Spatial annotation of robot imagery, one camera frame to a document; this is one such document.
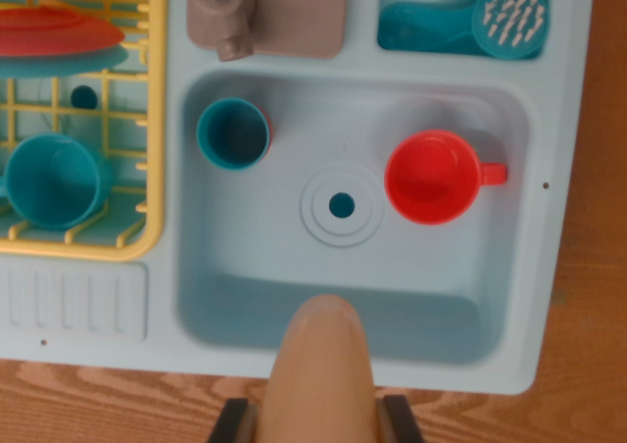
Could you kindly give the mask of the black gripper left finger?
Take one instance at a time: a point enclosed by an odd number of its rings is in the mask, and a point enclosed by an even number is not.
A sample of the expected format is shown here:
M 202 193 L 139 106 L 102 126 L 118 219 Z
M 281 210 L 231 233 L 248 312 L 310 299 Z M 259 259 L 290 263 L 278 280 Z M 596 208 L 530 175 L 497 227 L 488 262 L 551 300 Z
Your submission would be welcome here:
M 258 407 L 246 398 L 231 398 L 217 418 L 209 443 L 251 443 L 255 439 Z

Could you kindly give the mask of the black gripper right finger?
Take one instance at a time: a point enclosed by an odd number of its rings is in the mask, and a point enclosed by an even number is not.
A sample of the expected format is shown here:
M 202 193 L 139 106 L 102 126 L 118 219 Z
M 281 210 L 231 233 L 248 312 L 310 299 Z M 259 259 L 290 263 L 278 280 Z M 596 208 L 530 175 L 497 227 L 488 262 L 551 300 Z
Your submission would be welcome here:
M 377 399 L 376 410 L 380 442 L 425 442 L 405 395 L 391 394 Z

